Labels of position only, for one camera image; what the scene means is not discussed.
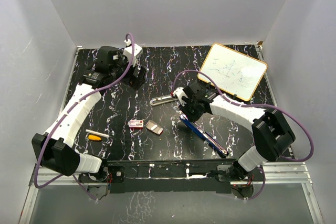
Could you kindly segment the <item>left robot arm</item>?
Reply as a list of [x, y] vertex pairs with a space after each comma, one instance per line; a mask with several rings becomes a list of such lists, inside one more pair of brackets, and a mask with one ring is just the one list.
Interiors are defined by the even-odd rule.
[[80, 77], [75, 91], [58, 119], [44, 134], [35, 134], [32, 146], [42, 167], [59, 174], [90, 173], [96, 181], [108, 177], [108, 168], [102, 159], [73, 149], [75, 138], [91, 109], [102, 98], [105, 87], [118, 78], [133, 89], [144, 84], [146, 68], [138, 64], [143, 49], [130, 45], [124, 49], [102, 46], [96, 60]]

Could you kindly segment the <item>red staple box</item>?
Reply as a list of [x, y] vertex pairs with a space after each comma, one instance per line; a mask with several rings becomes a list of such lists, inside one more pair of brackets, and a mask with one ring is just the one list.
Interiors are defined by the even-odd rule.
[[132, 129], [142, 129], [144, 127], [144, 121], [143, 120], [130, 120], [128, 122], [129, 128]]

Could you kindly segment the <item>staple strip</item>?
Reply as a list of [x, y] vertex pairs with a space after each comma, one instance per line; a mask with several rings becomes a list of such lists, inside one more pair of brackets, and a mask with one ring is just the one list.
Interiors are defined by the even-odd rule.
[[145, 127], [146, 127], [149, 131], [153, 132], [153, 133], [156, 134], [156, 135], [161, 135], [162, 132], [163, 132], [163, 127], [161, 127], [160, 125], [158, 125], [157, 123], [155, 123], [155, 122], [152, 121], [152, 120], [149, 120], [149, 121], [146, 123]]

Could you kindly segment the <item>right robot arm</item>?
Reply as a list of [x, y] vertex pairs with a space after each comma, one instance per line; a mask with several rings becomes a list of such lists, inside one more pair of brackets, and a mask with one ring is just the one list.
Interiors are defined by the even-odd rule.
[[253, 169], [265, 162], [275, 162], [296, 139], [284, 115], [277, 109], [234, 104], [228, 97], [206, 90], [196, 82], [176, 88], [172, 95], [178, 98], [179, 109], [192, 123], [208, 113], [223, 116], [252, 133], [254, 145], [227, 170], [232, 179], [247, 180]]

